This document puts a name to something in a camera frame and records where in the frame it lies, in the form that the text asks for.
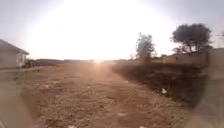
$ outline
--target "dirt path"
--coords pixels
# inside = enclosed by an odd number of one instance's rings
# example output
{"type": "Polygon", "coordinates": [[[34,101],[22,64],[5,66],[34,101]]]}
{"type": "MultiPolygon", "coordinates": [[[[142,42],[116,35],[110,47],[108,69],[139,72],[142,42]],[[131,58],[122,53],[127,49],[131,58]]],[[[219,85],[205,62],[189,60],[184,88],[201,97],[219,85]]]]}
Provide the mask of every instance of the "dirt path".
{"type": "Polygon", "coordinates": [[[43,128],[180,128],[189,113],[183,104],[105,65],[24,70],[16,81],[33,120],[43,128]]]}

